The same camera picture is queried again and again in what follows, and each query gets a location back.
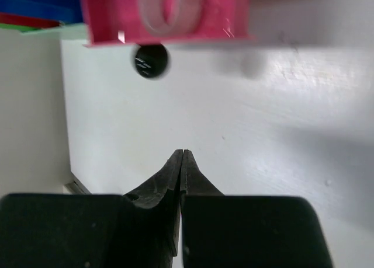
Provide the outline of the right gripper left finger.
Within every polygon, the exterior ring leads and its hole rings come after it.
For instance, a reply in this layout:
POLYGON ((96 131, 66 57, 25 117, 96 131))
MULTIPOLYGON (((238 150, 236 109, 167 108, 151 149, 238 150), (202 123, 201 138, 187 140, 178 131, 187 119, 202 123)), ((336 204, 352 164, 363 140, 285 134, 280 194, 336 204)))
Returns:
POLYGON ((178 251, 182 150, 124 194, 1 198, 2 267, 171 267, 178 251))

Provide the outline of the clear tape roll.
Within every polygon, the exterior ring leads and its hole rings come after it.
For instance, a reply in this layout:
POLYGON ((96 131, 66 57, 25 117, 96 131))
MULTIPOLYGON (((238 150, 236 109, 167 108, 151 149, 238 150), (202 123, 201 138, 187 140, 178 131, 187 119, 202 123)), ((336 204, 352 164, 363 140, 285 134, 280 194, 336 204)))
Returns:
POLYGON ((143 26, 156 37, 191 34, 202 15, 203 0, 137 0, 137 3, 143 26))

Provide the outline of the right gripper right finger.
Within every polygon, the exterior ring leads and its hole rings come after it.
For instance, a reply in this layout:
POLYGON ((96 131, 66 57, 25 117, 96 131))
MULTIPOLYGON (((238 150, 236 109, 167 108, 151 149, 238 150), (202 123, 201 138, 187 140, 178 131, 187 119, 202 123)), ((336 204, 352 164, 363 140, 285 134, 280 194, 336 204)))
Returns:
POLYGON ((185 267, 332 267, 319 218, 297 196, 228 196, 185 150, 181 166, 185 267))

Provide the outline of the black pink drawer unit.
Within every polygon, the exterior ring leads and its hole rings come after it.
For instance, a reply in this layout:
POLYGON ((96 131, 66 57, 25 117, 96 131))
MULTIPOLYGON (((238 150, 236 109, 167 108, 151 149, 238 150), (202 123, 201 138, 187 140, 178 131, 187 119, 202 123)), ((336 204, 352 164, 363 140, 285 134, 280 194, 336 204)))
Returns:
POLYGON ((80 0, 89 45, 135 44, 132 64, 146 79, 169 66, 165 43, 248 39, 250 0, 80 0))

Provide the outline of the blue clip file folder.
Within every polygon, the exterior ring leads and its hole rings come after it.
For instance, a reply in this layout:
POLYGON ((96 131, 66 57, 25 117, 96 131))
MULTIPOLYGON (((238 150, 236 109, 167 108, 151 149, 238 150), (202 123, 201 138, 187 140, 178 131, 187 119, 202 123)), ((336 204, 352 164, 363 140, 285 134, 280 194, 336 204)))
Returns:
POLYGON ((80 0, 1 0, 1 12, 64 23, 82 23, 80 0))

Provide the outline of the red clip file folder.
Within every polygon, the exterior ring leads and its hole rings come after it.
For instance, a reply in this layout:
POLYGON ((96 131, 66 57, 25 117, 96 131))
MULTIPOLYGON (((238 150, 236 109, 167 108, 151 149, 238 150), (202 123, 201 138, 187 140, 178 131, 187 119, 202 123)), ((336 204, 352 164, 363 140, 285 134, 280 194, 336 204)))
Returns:
POLYGON ((28 16, 1 13, 1 23, 7 25, 27 26, 39 29, 58 27, 59 21, 33 18, 28 16))

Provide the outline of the green clip file folder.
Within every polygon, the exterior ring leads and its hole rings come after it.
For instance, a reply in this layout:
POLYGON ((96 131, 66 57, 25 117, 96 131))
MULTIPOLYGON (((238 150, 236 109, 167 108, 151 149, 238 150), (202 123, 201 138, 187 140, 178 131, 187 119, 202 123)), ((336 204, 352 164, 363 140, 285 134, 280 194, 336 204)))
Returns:
POLYGON ((8 29, 8 30, 17 30, 21 33, 31 32, 31 31, 36 30, 35 28, 28 27, 28 26, 9 25, 9 24, 4 24, 4 23, 0 24, 0 28, 1 29, 8 29))

